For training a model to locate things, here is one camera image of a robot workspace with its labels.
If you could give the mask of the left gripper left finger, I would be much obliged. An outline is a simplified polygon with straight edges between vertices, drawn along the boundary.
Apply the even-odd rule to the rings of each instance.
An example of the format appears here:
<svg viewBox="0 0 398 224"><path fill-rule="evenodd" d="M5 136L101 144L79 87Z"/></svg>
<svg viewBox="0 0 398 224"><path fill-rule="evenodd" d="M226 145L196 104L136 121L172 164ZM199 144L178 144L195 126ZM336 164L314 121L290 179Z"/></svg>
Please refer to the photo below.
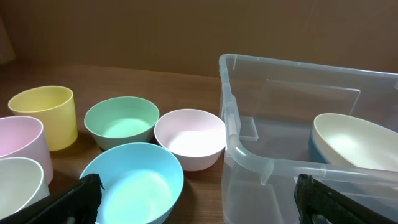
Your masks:
<svg viewBox="0 0 398 224"><path fill-rule="evenodd" d="M1 219L1 224L58 224L69 218L79 224L94 224L103 190L100 175L88 174L66 191L49 195Z"/></svg>

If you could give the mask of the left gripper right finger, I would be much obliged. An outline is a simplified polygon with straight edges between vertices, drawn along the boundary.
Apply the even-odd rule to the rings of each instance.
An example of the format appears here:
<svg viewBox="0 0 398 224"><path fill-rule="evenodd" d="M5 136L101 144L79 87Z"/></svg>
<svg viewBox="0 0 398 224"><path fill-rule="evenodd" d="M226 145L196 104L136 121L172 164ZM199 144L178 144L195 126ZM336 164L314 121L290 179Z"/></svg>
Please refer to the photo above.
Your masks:
<svg viewBox="0 0 398 224"><path fill-rule="evenodd" d="M300 224L397 224L307 174L298 176L294 199Z"/></svg>

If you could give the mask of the dark blue plate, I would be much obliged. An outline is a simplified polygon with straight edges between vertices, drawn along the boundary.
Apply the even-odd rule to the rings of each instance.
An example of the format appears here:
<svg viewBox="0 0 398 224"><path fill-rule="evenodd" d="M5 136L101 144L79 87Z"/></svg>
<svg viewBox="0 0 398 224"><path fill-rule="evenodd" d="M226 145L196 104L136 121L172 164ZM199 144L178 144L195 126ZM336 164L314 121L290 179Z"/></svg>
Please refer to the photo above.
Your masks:
<svg viewBox="0 0 398 224"><path fill-rule="evenodd" d="M328 164L329 163L325 159L323 154L317 148L317 146L316 146L316 144L315 144L315 142L313 140L312 131L310 131L310 137L308 139L308 149L309 149L310 156L311 156L313 162L324 163L324 164Z"/></svg>

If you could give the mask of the light blue bowl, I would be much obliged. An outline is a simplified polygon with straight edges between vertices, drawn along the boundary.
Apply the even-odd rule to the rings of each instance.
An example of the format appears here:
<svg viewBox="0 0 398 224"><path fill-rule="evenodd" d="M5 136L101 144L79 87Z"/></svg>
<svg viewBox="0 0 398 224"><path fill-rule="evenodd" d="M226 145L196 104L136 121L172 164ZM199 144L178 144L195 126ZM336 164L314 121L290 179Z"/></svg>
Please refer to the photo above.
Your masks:
<svg viewBox="0 0 398 224"><path fill-rule="evenodd" d="M163 223L184 184L178 159L151 143L123 144L104 151L81 173L98 174L102 200L96 218L102 224Z"/></svg>

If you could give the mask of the cream plate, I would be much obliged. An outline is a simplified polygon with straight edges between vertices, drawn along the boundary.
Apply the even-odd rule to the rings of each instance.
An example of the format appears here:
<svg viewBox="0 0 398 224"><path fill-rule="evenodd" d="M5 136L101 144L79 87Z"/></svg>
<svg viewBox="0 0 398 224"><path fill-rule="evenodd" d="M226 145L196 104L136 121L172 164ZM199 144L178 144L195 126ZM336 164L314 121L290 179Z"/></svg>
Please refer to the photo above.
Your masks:
<svg viewBox="0 0 398 224"><path fill-rule="evenodd" d="M315 117L313 140L329 164L397 171L397 132L336 113Z"/></svg>

